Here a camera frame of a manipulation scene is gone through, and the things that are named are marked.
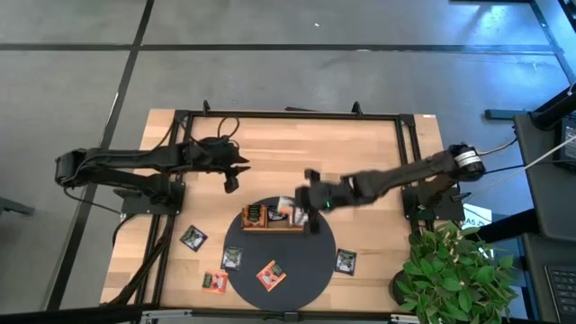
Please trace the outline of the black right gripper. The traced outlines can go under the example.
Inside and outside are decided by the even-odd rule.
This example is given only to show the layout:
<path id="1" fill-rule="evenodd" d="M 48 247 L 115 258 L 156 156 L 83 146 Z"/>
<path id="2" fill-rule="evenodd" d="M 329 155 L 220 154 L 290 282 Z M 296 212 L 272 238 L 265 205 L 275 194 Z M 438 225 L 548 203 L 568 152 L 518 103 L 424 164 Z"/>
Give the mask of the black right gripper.
<path id="1" fill-rule="evenodd" d="M 338 182 L 323 182 L 320 173 L 309 168 L 304 170 L 304 178 L 310 184 L 295 189 L 294 201 L 301 208 L 300 224 L 308 222 L 310 233 L 318 234 L 321 212 L 332 212 L 336 208 L 353 205 L 353 180 L 350 176 L 341 176 Z"/>

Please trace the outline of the green leafy plant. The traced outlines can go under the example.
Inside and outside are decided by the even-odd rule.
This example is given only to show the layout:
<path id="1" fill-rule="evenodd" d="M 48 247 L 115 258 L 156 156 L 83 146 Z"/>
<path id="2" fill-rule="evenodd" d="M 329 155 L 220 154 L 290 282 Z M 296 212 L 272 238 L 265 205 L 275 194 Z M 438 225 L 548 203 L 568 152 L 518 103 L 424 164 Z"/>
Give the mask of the green leafy plant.
<path id="1" fill-rule="evenodd" d="M 478 229 L 449 221 L 409 235 L 409 257 L 402 269 L 416 297 L 399 305 L 420 324 L 503 324 L 518 297 L 513 256 L 491 255 Z"/>

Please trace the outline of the white paper label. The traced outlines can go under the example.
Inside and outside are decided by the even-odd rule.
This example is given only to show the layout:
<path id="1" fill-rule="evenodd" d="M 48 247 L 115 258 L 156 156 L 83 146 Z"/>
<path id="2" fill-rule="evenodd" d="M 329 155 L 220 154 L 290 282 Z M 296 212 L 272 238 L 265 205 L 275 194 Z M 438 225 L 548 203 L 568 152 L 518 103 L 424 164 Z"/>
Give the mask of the white paper label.
<path id="1" fill-rule="evenodd" d="M 492 223 L 492 211 L 483 207 L 464 204 L 463 228 L 482 227 Z"/>

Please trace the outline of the grey furniture foot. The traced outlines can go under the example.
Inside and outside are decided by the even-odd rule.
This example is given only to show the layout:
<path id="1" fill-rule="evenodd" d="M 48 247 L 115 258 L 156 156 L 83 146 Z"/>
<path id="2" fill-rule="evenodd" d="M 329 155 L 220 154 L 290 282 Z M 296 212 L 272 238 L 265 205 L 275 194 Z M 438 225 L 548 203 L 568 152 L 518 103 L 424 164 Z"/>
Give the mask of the grey furniture foot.
<path id="1" fill-rule="evenodd" d="M 32 216 L 34 208 L 13 200 L 0 197 L 0 216 L 4 212 L 16 212 L 25 216 Z"/>

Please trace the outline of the blue grey bracket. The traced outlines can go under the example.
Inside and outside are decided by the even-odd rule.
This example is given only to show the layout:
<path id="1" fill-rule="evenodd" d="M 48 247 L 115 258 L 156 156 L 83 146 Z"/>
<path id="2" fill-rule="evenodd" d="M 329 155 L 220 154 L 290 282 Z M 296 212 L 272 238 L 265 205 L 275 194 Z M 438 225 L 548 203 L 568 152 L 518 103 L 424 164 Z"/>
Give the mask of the blue grey bracket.
<path id="1" fill-rule="evenodd" d="M 516 115 L 523 113 L 526 111 L 488 109 L 484 111 L 484 117 L 486 120 L 492 121 L 512 121 Z"/>

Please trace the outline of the black metal table frame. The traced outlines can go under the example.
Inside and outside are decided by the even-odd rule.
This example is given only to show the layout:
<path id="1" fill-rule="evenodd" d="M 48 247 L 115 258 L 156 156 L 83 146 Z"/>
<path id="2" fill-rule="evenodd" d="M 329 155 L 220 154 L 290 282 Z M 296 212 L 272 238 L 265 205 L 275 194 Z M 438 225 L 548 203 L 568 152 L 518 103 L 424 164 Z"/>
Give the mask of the black metal table frame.
<path id="1" fill-rule="evenodd" d="M 187 174 L 184 204 L 175 218 L 166 263 L 156 266 L 150 298 L 165 308 L 193 311 L 247 311 L 231 286 L 226 292 L 202 291 L 206 270 L 221 269 L 225 237 L 243 206 L 259 200 L 291 196 L 304 184 L 304 170 L 320 172 L 323 180 L 363 169 L 389 169 L 421 157 L 414 115 L 358 116 L 326 112 L 210 111 L 193 115 L 191 133 L 197 138 L 217 131 L 231 132 L 250 169 L 239 176 L 239 187 L 225 193 L 220 175 Z M 355 315 L 382 317 L 398 310 L 389 293 L 393 276 L 409 254 L 410 225 L 404 215 L 401 192 L 389 191 L 371 205 L 346 207 L 323 215 L 339 248 L 357 253 L 353 276 L 334 272 L 323 293 L 293 310 L 338 318 Z M 194 225 L 208 238 L 194 252 L 180 242 Z"/>

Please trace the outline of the round black woven placemat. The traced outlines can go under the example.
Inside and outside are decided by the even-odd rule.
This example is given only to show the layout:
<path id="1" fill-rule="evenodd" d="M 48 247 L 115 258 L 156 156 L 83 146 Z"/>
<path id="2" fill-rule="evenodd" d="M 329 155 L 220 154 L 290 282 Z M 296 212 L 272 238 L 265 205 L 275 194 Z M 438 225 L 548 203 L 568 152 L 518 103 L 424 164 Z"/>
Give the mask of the round black woven placemat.
<path id="1" fill-rule="evenodd" d="M 237 214 L 225 237 L 226 247 L 242 249 L 238 270 L 229 271 L 229 283 L 246 302 L 264 311 L 297 311 L 316 300 L 328 286 L 336 264 L 336 241 L 323 216 L 319 231 L 253 233 L 240 227 Z M 275 261 L 286 277 L 271 291 L 257 274 Z"/>

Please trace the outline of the black keyboard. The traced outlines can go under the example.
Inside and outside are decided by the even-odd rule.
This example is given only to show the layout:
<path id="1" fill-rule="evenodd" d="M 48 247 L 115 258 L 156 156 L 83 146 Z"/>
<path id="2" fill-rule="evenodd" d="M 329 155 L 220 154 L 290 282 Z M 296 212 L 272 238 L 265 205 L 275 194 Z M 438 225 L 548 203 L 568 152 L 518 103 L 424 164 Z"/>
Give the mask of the black keyboard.
<path id="1" fill-rule="evenodd" d="M 546 265 L 546 278 L 561 324 L 576 324 L 576 265 Z"/>

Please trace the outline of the black pole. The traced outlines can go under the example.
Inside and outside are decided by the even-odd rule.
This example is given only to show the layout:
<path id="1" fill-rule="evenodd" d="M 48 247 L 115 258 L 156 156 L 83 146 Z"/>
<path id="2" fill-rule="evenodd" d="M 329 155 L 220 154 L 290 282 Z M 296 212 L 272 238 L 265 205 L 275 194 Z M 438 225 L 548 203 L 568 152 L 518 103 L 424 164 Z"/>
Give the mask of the black pole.
<path id="1" fill-rule="evenodd" d="M 549 131 L 562 118 L 576 111 L 576 81 L 529 116 L 541 131 Z"/>

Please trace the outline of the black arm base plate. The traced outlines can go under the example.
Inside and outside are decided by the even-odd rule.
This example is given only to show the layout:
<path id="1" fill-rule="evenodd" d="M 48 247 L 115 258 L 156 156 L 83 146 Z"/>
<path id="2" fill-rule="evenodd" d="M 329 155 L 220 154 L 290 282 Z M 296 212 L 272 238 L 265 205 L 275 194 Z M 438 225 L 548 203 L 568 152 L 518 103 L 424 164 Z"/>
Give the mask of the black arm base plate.
<path id="1" fill-rule="evenodd" d="M 414 221 L 462 221 L 464 208 L 456 184 L 437 180 L 400 189 L 404 215 Z"/>
<path id="2" fill-rule="evenodd" d="M 116 188 L 114 193 L 123 199 L 121 212 L 125 214 L 171 215 L 182 210 L 185 183 L 171 182 L 166 200 L 152 202 L 152 199 L 138 190 Z"/>

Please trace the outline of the dark plant pot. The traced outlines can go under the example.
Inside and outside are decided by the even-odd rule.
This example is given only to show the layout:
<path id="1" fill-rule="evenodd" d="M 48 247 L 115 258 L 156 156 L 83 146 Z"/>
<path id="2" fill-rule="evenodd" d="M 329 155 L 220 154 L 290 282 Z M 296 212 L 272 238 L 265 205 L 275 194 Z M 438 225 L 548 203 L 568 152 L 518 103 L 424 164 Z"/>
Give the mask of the dark plant pot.
<path id="1" fill-rule="evenodd" d="M 390 281 L 389 293 L 393 300 L 402 305 L 416 297 L 416 288 L 404 270 L 399 271 Z"/>

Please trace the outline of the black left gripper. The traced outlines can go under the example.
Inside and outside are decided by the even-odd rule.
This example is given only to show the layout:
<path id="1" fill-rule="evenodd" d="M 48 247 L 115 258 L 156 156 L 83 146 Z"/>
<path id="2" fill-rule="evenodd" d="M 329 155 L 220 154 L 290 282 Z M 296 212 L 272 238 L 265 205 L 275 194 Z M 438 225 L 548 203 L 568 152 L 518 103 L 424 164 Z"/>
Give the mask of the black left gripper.
<path id="1" fill-rule="evenodd" d="M 239 155 L 239 149 L 230 140 L 230 136 L 207 137 L 195 142 L 194 150 L 198 154 L 193 159 L 193 170 L 205 173 L 216 172 L 225 176 L 224 190 L 227 194 L 239 188 L 237 176 L 250 169 L 248 159 Z"/>

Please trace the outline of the wooden tea organizer box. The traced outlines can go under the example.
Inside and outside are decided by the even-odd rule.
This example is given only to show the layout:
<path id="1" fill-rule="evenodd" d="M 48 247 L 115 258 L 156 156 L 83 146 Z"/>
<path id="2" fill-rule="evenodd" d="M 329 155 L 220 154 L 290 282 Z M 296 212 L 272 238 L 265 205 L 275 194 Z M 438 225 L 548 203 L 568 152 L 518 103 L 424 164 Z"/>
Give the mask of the wooden tea organizer box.
<path id="1" fill-rule="evenodd" d="M 281 220 L 281 221 L 269 221 L 267 219 L 267 207 L 269 205 L 266 205 L 266 214 L 263 216 L 266 218 L 266 227 L 265 228 L 261 228 L 261 229 L 257 229 L 257 228 L 247 228 L 245 229 L 243 227 L 243 220 L 246 218 L 246 216 L 244 215 L 244 212 L 242 210 L 242 213 L 240 215 L 240 227 L 242 230 L 246 231 L 246 232 L 303 232 L 304 230 L 304 226 L 308 223 L 305 223 L 303 227 L 291 227 L 289 224 L 289 217 L 287 220 Z"/>

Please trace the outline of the dark grey desk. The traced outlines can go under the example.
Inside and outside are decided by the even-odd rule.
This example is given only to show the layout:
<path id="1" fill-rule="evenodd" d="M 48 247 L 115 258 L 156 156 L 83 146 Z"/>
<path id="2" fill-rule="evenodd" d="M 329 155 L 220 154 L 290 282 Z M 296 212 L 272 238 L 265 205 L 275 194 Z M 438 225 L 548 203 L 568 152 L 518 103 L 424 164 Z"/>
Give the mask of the dark grey desk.
<path id="1" fill-rule="evenodd" d="M 527 114 L 515 116 L 514 125 L 524 163 L 540 160 L 526 170 L 539 232 L 523 236 L 537 314 L 561 324 L 545 266 L 576 266 L 576 173 L 555 166 L 550 156 L 541 158 L 556 146 L 551 130 L 537 129 Z"/>

